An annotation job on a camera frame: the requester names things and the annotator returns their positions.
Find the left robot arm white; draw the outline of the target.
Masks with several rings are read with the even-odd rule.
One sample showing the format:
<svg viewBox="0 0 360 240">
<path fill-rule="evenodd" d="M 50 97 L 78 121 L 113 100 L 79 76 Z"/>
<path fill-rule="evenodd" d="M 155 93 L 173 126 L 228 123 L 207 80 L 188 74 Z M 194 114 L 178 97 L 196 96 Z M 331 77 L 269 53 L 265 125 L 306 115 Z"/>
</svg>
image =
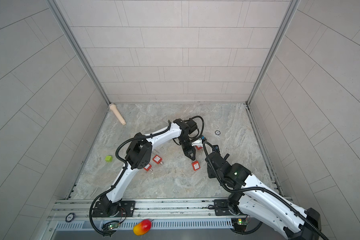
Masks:
<svg viewBox="0 0 360 240">
<path fill-rule="evenodd" d="M 124 164 L 122 170 L 110 188 L 95 197 L 90 206 L 89 220 L 98 234 L 103 237 L 112 236 L 116 229 L 112 229 L 111 225 L 120 225 L 127 218 L 127 211 L 121 205 L 124 192 L 136 173 L 147 167 L 151 160 L 156 159 L 151 157 L 156 147 L 178 139 L 177 145 L 182 147 L 184 155 L 192 161 L 194 171 L 200 169 L 200 164 L 196 160 L 196 150 L 202 148 L 202 142 L 205 140 L 204 119 L 201 116 L 194 116 L 188 120 L 176 119 L 168 123 L 168 127 L 150 134 L 137 133 L 116 149 L 116 158 Z M 121 213 L 120 221 L 111 221 L 101 229 L 98 229 L 94 223 L 93 217 L 98 215 L 113 217 L 118 213 Z"/>
</svg>

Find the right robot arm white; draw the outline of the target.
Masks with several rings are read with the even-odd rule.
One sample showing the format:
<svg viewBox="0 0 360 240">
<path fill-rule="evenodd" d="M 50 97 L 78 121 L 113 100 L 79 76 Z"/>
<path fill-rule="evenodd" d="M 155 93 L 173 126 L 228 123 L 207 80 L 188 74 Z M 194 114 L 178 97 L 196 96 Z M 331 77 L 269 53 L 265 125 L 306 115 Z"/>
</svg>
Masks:
<svg viewBox="0 0 360 240">
<path fill-rule="evenodd" d="M 206 152 L 206 162 L 211 171 L 210 178 L 216 178 L 221 187 L 231 195 L 228 206 L 233 215 L 246 215 L 259 221 L 249 231 L 244 231 L 241 223 L 236 222 L 232 232 L 249 235 L 256 232 L 263 224 L 271 227 L 287 240 L 326 240 L 322 232 L 321 215 L 313 208 L 304 209 L 286 200 L 265 184 L 250 170 L 227 161 L 229 155 L 222 157 L 217 145 L 212 145 L 205 138 L 197 141 Z"/>
</svg>

